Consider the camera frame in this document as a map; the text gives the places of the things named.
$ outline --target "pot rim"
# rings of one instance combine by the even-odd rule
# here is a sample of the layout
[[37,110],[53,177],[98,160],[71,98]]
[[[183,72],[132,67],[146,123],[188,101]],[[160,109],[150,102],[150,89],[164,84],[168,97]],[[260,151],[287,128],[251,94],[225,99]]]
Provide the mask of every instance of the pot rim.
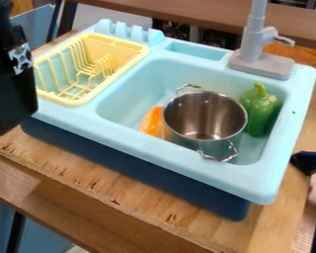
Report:
[[[181,97],[183,97],[183,96],[186,96],[186,95],[189,95],[189,94],[196,94],[196,93],[212,93],[212,94],[215,94],[215,95],[217,95],[217,96],[224,97],[224,98],[226,98],[226,99],[232,101],[233,103],[237,104],[237,105],[242,109],[242,111],[244,112],[245,122],[244,122],[243,126],[242,126],[238,131],[234,132],[233,134],[231,134],[231,135],[229,135],[229,136],[226,136],[226,137],[224,137],[224,138],[220,138],[220,139],[198,139],[198,138],[190,138],[190,137],[188,137],[188,136],[186,136],[186,135],[183,135],[183,134],[181,134],[181,133],[175,131],[174,129],[172,129],[172,128],[166,123],[166,120],[165,120],[165,111],[166,111],[167,106],[168,106],[170,103],[172,103],[172,102],[173,102],[175,99],[177,99],[177,98],[181,98]],[[175,133],[176,135],[181,136],[181,137],[183,137],[183,138],[186,138],[186,139],[189,139],[189,140],[195,140],[195,141],[198,141],[198,142],[200,142],[200,141],[202,141],[202,142],[221,141],[221,140],[230,139],[230,138],[232,138],[232,137],[238,135],[239,133],[241,133],[241,132],[245,129],[245,127],[246,127],[246,125],[247,125],[247,123],[248,123],[248,114],[247,114],[247,111],[246,111],[246,109],[245,109],[239,102],[235,101],[235,100],[234,100],[233,98],[231,98],[230,96],[227,96],[227,95],[224,95],[224,94],[221,94],[221,93],[218,93],[218,92],[214,92],[214,91],[194,91],[194,92],[187,92],[187,93],[183,93],[183,94],[176,95],[176,96],[172,97],[172,98],[164,105],[162,114],[163,114],[163,117],[162,117],[162,118],[163,118],[165,127],[167,127],[171,132],[173,132],[173,133]]]

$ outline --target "pepper stem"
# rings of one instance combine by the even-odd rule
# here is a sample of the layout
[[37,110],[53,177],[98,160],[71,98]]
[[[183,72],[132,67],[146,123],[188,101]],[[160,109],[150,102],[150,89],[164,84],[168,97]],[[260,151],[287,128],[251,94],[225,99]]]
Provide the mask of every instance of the pepper stem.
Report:
[[267,89],[265,88],[264,84],[262,84],[261,82],[255,82],[254,87],[257,88],[259,96],[264,97],[267,95]]

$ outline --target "faucet base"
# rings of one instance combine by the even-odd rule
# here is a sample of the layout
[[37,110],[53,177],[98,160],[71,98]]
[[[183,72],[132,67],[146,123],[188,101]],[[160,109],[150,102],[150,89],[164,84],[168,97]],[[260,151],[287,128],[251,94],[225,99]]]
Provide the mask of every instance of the faucet base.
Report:
[[240,49],[228,59],[228,66],[232,69],[279,80],[287,80],[294,65],[293,59],[267,53],[262,54],[259,60],[245,61],[240,58]]

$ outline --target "dark blue sink base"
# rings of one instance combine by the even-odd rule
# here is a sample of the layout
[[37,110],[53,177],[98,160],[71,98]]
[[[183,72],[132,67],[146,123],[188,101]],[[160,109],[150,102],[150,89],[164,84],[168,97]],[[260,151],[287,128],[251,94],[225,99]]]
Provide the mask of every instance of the dark blue sink base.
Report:
[[24,120],[21,127],[32,137],[61,147],[228,219],[243,220],[250,208],[250,202],[237,196],[34,118]]

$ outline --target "pot handle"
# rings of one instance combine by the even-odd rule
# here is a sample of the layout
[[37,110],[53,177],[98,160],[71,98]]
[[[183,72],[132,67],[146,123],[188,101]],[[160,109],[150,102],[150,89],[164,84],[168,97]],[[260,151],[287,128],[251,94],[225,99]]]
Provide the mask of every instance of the pot handle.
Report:
[[187,84],[184,84],[183,86],[179,87],[179,88],[176,90],[176,95],[179,95],[179,92],[180,92],[181,90],[186,89],[186,88],[195,88],[195,89],[199,89],[199,90],[203,91],[203,88],[202,88],[202,87],[200,87],[200,86],[198,86],[198,85],[194,85],[194,84],[189,84],[189,83],[187,83]]
[[230,160],[232,160],[233,158],[235,158],[239,155],[239,151],[237,150],[237,148],[235,147],[235,145],[233,144],[232,141],[230,141],[230,140],[227,140],[227,141],[228,141],[228,147],[229,147],[229,149],[231,149],[233,151],[233,153],[226,158],[218,159],[218,158],[215,158],[213,156],[205,154],[202,150],[200,143],[198,144],[199,150],[197,152],[201,155],[201,157],[203,159],[214,160],[217,162],[229,162]]

